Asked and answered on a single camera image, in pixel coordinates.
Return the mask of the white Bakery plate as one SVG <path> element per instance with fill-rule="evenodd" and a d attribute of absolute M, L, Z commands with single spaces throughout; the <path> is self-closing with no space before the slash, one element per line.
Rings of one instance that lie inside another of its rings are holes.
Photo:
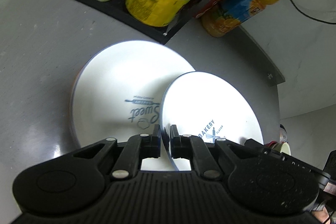
<path fill-rule="evenodd" d="M 206 72 L 176 78 L 165 91 L 160 126 L 168 134 L 172 125 L 181 135 L 195 135 L 206 143 L 225 138 L 238 144 L 247 139 L 263 143 L 254 111 L 231 84 Z"/>

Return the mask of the white Sweet plate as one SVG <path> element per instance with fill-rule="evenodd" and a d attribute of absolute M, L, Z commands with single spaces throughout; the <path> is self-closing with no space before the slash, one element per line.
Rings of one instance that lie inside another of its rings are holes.
<path fill-rule="evenodd" d="M 173 50 L 133 40 L 96 54 L 81 70 L 71 96 L 71 129 L 81 147 L 108 137 L 118 142 L 152 134 L 163 95 L 193 66 Z"/>

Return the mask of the white bowl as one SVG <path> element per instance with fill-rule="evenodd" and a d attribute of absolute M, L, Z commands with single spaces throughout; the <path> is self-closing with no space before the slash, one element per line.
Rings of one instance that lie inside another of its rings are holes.
<path fill-rule="evenodd" d="M 275 143 L 272 145 L 271 149 L 279 153 L 285 153 L 289 156 L 291 155 L 290 145 L 287 142 Z"/>

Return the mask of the orange juice bottle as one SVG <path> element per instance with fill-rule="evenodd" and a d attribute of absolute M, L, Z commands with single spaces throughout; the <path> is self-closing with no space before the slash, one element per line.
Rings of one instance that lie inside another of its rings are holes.
<path fill-rule="evenodd" d="M 213 37 L 230 32 L 279 0 L 221 0 L 202 16 L 202 26 Z"/>

